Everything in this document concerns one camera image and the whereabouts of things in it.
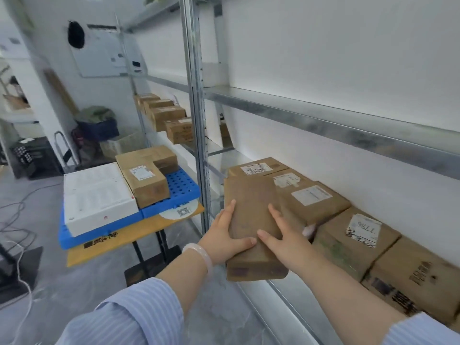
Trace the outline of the person's left hand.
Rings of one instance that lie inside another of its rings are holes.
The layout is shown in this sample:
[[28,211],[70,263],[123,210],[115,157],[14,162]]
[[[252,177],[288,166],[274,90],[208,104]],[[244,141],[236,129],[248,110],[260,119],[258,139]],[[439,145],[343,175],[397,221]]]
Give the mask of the person's left hand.
[[244,252],[232,251],[230,248],[232,238],[229,235],[229,226],[235,207],[235,199],[225,205],[225,208],[216,215],[209,230],[198,242],[198,245],[208,254],[213,266],[221,265],[233,256]]

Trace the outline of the plain brown cardboard box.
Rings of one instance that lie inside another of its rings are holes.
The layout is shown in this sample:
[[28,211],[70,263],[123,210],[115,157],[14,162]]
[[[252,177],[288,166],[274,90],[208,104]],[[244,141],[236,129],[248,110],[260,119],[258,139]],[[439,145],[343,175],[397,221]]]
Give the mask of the plain brown cardboard box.
[[[264,230],[274,238],[282,239],[282,233],[269,212],[272,204],[281,210],[276,186],[272,178],[265,176],[236,176],[224,180],[225,205],[236,200],[229,235],[233,239],[257,236]],[[226,277],[230,282],[252,282],[283,279],[288,269],[277,259],[268,247],[258,240],[257,244],[229,259]]]

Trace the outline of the person's right forearm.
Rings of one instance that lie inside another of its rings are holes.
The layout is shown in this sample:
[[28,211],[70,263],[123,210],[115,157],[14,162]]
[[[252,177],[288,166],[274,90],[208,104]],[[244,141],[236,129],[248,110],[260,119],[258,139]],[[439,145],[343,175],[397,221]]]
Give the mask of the person's right forearm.
[[320,255],[290,267],[310,288],[343,345],[460,345],[426,313],[406,317]]

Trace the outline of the round white sticker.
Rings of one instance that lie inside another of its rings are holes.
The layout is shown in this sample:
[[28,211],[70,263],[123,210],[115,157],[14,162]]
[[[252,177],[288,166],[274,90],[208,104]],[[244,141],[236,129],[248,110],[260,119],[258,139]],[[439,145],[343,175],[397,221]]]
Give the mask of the round white sticker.
[[159,213],[159,215],[167,220],[182,220],[193,215],[198,209],[199,201],[194,199],[190,202],[182,204],[176,208],[168,209]]

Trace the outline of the cardboard box with handwritten label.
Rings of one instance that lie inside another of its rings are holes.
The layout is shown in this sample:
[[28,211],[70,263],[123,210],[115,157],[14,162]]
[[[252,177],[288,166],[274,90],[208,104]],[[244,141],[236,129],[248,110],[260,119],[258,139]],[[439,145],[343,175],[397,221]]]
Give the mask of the cardboard box with handwritten label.
[[321,225],[312,245],[361,282],[374,263],[401,237],[400,232],[370,214],[350,207]]

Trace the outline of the yellow folding table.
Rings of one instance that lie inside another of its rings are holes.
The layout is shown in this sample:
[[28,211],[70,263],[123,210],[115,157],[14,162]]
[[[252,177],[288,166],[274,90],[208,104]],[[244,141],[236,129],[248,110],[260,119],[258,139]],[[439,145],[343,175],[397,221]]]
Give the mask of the yellow folding table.
[[[124,276],[126,286],[129,287],[147,278],[155,277],[174,259],[181,255],[179,246],[168,247],[165,229],[169,226],[187,220],[205,211],[203,205],[199,203],[198,209],[192,216],[182,220],[167,220],[159,214],[148,217],[139,222],[123,227],[107,236],[96,238],[90,242],[66,250],[66,267],[70,268],[95,259],[112,250],[125,245],[132,245],[135,249],[139,263],[125,270]],[[144,259],[138,245],[138,240],[148,235],[155,234],[160,253],[149,259]]]

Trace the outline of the grey metal shelf rack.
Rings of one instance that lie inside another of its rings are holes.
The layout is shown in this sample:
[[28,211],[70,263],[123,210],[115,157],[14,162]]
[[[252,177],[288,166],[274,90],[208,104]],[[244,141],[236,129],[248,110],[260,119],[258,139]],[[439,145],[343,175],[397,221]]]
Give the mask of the grey metal shelf rack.
[[181,14],[190,109],[460,267],[460,0],[155,1]]

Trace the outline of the flat white carton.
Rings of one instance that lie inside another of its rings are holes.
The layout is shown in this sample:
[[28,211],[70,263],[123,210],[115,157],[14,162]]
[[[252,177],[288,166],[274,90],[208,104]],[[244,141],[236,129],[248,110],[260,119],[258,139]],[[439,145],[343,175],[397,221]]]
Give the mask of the flat white carton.
[[72,237],[140,215],[116,162],[65,174],[63,207],[64,224]]

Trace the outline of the white foam box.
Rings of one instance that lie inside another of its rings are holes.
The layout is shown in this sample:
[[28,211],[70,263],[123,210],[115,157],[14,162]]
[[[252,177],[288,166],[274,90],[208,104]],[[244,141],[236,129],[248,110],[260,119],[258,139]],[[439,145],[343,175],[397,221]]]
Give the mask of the white foam box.
[[143,149],[145,144],[141,132],[134,129],[121,132],[113,139],[99,142],[99,146],[106,158],[114,160],[117,155]]

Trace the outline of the navy storage crate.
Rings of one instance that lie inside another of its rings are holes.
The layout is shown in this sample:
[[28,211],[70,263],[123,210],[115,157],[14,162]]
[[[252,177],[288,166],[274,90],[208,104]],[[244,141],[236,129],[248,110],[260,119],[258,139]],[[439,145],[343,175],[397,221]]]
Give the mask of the navy storage crate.
[[77,121],[76,123],[83,138],[89,141],[103,142],[120,135],[117,121],[114,118],[96,123],[84,121]]

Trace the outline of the green bag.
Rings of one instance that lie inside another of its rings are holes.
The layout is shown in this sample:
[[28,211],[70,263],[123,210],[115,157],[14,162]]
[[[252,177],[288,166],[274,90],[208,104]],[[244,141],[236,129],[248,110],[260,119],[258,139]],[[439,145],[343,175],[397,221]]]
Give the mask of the green bag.
[[115,120],[114,112],[104,106],[89,106],[80,110],[74,117],[77,122],[96,124],[103,121]]

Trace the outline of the black stand base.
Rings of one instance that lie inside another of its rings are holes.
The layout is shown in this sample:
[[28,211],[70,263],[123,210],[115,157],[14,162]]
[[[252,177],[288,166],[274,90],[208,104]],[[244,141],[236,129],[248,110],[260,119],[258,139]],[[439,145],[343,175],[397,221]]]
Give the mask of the black stand base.
[[0,244],[0,307],[28,295],[36,285],[43,247],[12,255]]

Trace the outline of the wooden plank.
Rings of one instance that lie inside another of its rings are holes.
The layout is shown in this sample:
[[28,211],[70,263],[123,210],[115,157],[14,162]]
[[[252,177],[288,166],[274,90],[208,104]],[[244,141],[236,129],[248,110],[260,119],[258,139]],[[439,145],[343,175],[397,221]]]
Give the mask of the wooden plank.
[[44,69],[44,75],[49,81],[50,85],[59,94],[63,103],[70,110],[72,116],[76,117],[79,113],[79,109],[58,75],[52,69]]

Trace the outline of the black hanging cap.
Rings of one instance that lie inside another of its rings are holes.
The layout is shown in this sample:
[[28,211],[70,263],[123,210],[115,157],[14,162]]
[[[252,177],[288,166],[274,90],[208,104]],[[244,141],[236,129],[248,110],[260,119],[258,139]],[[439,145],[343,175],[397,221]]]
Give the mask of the black hanging cap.
[[69,21],[67,28],[68,44],[77,50],[85,46],[85,31],[77,21]]

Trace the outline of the white wall board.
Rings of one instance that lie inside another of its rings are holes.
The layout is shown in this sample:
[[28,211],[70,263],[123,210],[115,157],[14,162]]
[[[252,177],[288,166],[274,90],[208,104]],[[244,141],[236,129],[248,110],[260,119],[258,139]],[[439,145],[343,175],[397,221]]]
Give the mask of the white wall board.
[[85,46],[72,48],[78,72],[83,78],[125,76],[148,73],[140,47],[132,34],[121,33],[116,26],[87,24]]

